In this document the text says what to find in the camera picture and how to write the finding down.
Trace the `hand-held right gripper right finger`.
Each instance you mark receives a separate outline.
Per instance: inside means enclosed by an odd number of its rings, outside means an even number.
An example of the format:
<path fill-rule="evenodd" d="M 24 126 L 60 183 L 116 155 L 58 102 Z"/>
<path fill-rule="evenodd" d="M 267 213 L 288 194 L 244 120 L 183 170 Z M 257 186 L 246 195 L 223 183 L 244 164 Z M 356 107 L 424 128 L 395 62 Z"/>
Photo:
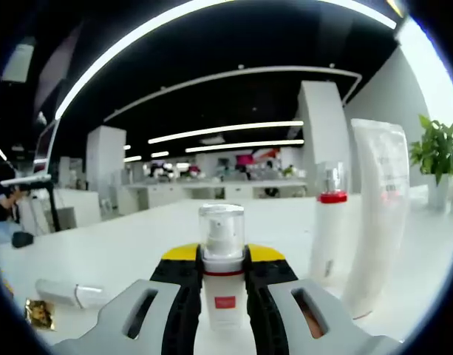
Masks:
<path fill-rule="evenodd" d="M 247 312 L 258 354 L 396 354 L 399 341 L 358 327 L 341 301 L 299 279 L 277 250 L 245 248 Z"/>

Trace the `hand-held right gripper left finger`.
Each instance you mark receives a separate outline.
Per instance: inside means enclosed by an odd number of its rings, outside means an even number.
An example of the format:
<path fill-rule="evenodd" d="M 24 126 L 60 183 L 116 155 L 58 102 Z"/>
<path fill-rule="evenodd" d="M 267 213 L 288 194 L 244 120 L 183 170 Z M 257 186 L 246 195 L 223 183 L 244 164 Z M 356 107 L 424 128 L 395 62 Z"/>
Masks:
<path fill-rule="evenodd" d="M 201 313 L 197 244 L 163 255 L 149 280 L 137 280 L 98 313 L 96 325 L 54 354 L 192 354 Z"/>

